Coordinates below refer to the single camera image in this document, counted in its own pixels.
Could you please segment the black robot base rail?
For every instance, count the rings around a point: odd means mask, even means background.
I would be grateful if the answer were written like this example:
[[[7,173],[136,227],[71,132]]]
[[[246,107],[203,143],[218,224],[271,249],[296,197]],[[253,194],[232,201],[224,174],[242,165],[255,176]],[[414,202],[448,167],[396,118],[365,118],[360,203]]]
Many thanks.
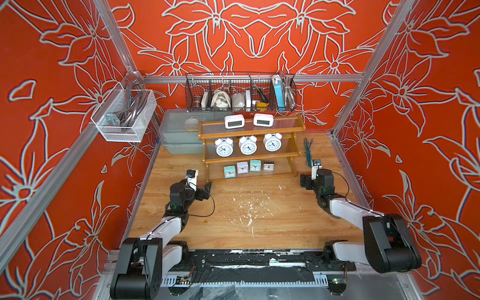
[[[196,249],[164,276],[168,286],[192,276],[195,285],[327,286],[356,271],[352,262],[328,260],[321,249]]]

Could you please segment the white digital clock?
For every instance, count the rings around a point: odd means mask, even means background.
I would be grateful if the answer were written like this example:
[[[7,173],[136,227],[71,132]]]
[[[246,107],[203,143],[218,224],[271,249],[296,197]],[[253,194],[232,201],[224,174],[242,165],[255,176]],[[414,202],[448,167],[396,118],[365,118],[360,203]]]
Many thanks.
[[[243,128],[245,126],[245,117],[241,114],[234,114],[224,117],[224,126],[227,130]]]

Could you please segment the white twin-bell clock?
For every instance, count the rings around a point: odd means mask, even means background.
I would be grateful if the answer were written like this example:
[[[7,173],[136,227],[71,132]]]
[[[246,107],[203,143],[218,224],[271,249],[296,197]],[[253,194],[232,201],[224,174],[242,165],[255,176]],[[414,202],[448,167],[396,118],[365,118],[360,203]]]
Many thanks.
[[[276,152],[282,146],[283,135],[281,133],[265,134],[263,138],[264,147],[269,152]]]
[[[239,139],[239,148],[243,155],[253,155],[257,150],[256,136],[242,136]]]
[[[216,154],[222,158],[229,157],[233,154],[233,139],[230,137],[218,138],[214,142]]]

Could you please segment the white square alarm clock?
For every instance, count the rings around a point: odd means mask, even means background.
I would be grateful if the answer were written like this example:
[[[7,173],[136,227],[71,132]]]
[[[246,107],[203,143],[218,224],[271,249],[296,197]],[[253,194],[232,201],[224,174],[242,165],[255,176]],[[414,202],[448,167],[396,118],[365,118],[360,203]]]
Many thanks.
[[[241,162],[237,163],[237,173],[239,175],[247,174],[247,173],[249,173],[249,170],[250,170],[250,167],[249,167],[248,162],[241,161]]]

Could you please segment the white twin-bell clock front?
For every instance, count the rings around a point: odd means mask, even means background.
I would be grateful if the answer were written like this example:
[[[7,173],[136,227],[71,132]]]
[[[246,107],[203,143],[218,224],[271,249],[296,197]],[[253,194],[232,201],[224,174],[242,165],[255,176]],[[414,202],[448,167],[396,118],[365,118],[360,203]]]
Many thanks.
[[[229,157],[233,154],[233,139],[230,137],[218,138],[214,142],[216,154],[222,158]]]

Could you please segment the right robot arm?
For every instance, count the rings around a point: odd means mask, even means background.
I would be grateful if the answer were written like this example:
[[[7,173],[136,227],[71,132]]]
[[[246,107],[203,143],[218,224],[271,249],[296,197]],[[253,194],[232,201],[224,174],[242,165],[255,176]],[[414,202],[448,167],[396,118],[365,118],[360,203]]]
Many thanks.
[[[324,247],[327,261],[368,265],[381,274],[421,267],[420,251],[402,216],[366,209],[338,194],[334,172],[329,169],[314,167],[310,175],[300,176],[300,185],[314,192],[317,205],[327,214],[362,231],[363,242],[327,242]]]

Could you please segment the mint square alarm clock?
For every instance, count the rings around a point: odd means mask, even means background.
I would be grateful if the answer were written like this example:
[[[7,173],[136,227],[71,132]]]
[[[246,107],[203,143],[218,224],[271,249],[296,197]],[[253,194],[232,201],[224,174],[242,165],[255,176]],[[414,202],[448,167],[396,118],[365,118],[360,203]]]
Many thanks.
[[[236,167],[235,166],[225,166],[224,167],[224,177],[226,179],[236,177]]]

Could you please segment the white cylinder device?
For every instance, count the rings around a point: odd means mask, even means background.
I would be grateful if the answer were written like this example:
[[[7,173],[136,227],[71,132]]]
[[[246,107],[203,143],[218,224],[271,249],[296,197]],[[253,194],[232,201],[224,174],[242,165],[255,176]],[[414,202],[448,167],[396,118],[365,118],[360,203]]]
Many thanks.
[[[256,113],[253,117],[253,125],[270,128],[275,122],[275,117],[271,114]]]

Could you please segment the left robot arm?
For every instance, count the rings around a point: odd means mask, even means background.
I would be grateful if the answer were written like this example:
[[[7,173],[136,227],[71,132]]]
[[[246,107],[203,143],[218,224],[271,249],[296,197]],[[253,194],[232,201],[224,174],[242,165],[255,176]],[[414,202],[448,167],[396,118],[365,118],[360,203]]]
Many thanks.
[[[195,179],[184,179],[170,187],[162,220],[146,234],[122,242],[109,290],[111,299],[155,299],[163,276],[188,259],[187,244],[173,238],[185,229],[190,206],[211,198],[211,187],[212,182],[198,187]]]

